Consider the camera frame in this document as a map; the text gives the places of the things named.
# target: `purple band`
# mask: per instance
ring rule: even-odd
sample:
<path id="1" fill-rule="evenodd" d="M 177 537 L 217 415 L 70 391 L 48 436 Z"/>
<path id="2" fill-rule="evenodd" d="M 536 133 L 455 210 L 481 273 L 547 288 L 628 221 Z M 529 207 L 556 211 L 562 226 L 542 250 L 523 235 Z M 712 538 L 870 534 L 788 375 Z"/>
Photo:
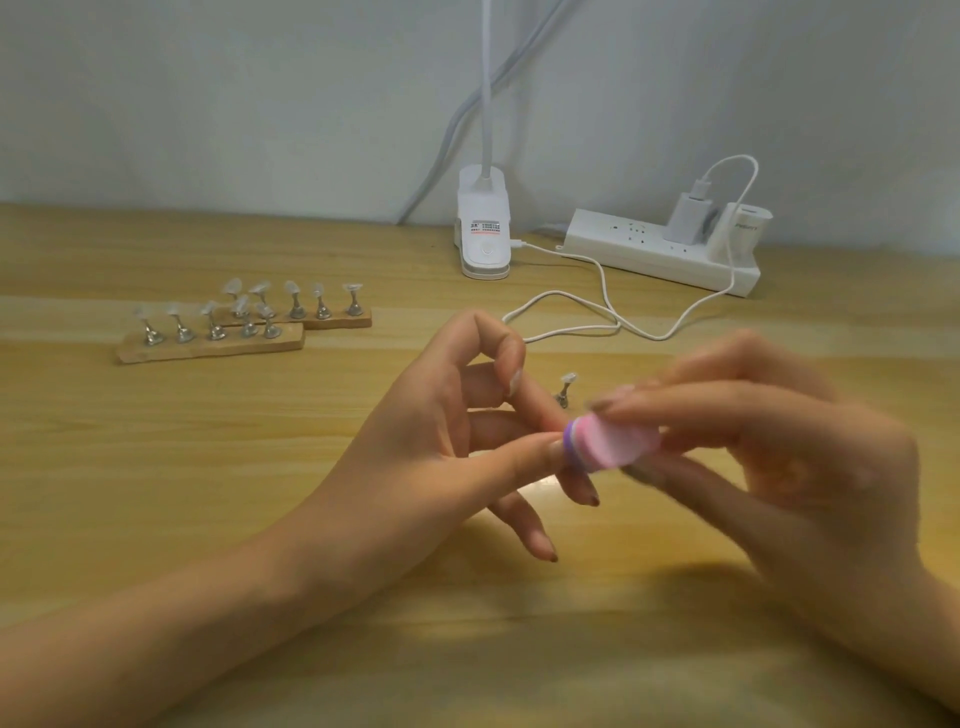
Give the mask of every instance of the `purple band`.
<path id="1" fill-rule="evenodd" d="M 580 457 L 580 453 L 577 452 L 577 446 L 573 444 L 573 426 L 575 423 L 576 420 L 571 420 L 564 428 L 564 451 L 566 452 L 566 459 L 570 465 L 587 472 L 587 465 Z"/>

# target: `white wall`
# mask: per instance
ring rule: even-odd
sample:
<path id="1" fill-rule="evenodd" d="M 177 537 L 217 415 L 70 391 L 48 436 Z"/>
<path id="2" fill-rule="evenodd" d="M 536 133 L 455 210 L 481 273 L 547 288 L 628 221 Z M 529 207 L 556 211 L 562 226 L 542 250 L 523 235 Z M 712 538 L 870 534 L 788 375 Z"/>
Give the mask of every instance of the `white wall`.
<path id="1" fill-rule="evenodd" d="M 551 2 L 494 1 L 496 60 Z M 0 0 L 0 197 L 389 220 L 478 83 L 478 20 L 479 0 Z M 772 239 L 960 254 L 958 37 L 956 0 L 577 0 L 495 99 L 517 227 L 662 220 L 749 152 Z M 413 221 L 450 220 L 478 127 Z"/>

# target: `hand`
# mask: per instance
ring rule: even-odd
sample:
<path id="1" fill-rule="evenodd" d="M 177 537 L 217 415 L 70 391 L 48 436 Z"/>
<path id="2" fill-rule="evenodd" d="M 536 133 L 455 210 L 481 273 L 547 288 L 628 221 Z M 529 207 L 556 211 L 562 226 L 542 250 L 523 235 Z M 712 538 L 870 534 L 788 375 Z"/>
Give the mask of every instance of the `hand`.
<path id="1" fill-rule="evenodd" d="M 625 472 L 730 536 L 835 639 L 872 649 L 898 611 L 915 619 L 925 608 L 917 445 L 800 357 L 741 332 L 595 408 L 613 422 L 665 428 L 662 452 Z M 695 448 L 726 448 L 746 491 L 683 457 Z"/>
<path id="2" fill-rule="evenodd" d="M 535 557 L 557 560 L 516 489 L 556 474 L 574 502 L 599 499 L 585 474 L 565 468 L 566 415 L 523 372 L 525 352 L 515 331 L 483 311 L 457 315 L 434 336 L 321 486 L 264 534 L 298 589 L 336 590 L 334 611 L 346 609 L 485 507 Z M 493 361 L 471 364 L 480 353 Z M 491 409 L 505 401 L 513 412 Z M 490 452 L 468 458 L 477 450 Z M 311 619 L 329 613 L 317 608 Z"/>

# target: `finger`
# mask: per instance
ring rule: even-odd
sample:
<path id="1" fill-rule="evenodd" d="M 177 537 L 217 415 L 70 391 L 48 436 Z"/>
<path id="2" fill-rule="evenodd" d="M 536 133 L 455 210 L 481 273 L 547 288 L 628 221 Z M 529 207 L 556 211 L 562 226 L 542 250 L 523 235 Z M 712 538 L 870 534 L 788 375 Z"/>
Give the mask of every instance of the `finger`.
<path id="1" fill-rule="evenodd" d="M 696 448 L 729 448 L 736 445 L 735 439 L 724 432 L 702 429 L 668 429 L 660 434 L 660 450 L 683 455 Z"/>
<path id="2" fill-rule="evenodd" d="M 486 311 L 458 313 L 434 335 L 422 356 L 463 369 L 479 354 L 493 359 L 493 369 L 503 392 L 514 392 L 519 382 L 526 345 L 512 328 Z"/>
<path id="3" fill-rule="evenodd" d="M 752 497 L 687 457 L 658 452 L 622 470 L 634 480 L 666 493 L 747 553 L 768 552 L 789 540 L 790 528 L 798 527 L 791 514 Z"/>
<path id="4" fill-rule="evenodd" d="M 849 460 L 869 445 L 843 407 L 745 381 L 637 390 L 599 414 L 615 423 L 690 430 L 729 443 L 747 439 L 824 465 Z"/>
<path id="5" fill-rule="evenodd" d="M 471 452 L 497 449 L 534 432 L 516 412 L 499 409 L 485 410 L 470 412 L 468 417 Z M 586 473 L 567 468 L 557 473 L 557 479 L 564 493 L 574 503 L 600 505 L 600 497 Z"/>
<path id="6" fill-rule="evenodd" d="M 744 329 L 676 359 L 657 377 L 660 386 L 719 379 L 773 384 L 818 400 L 836 401 L 829 380 L 798 354 Z"/>
<path id="7" fill-rule="evenodd" d="M 524 485 L 566 468 L 564 440 L 555 432 L 526 435 L 476 457 L 462 458 L 455 478 L 464 489 L 467 506 L 478 511 Z"/>
<path id="8" fill-rule="evenodd" d="M 526 372 L 520 373 L 510 404 L 537 432 L 562 432 L 570 421 L 553 395 Z"/>
<path id="9" fill-rule="evenodd" d="M 534 507 L 520 493 L 509 493 L 490 504 L 491 512 L 509 525 L 523 547 L 541 561 L 557 561 L 557 549 L 546 535 Z"/>
<path id="10" fill-rule="evenodd" d="M 493 362 L 471 364 L 460 373 L 464 404 L 468 409 L 499 407 L 506 401 L 503 384 L 496 376 Z"/>

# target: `forearm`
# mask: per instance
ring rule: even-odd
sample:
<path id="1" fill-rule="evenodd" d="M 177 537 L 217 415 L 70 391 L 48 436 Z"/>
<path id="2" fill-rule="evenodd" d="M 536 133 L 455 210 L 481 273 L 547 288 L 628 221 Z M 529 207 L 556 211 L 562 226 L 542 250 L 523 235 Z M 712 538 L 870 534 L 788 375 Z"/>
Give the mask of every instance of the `forearm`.
<path id="1" fill-rule="evenodd" d="M 960 713 L 960 592 L 927 571 L 912 581 L 851 646 Z"/>
<path id="2" fill-rule="evenodd" d="M 292 637 L 299 596 L 243 545 L 0 632 L 8 726 L 133 725 Z"/>

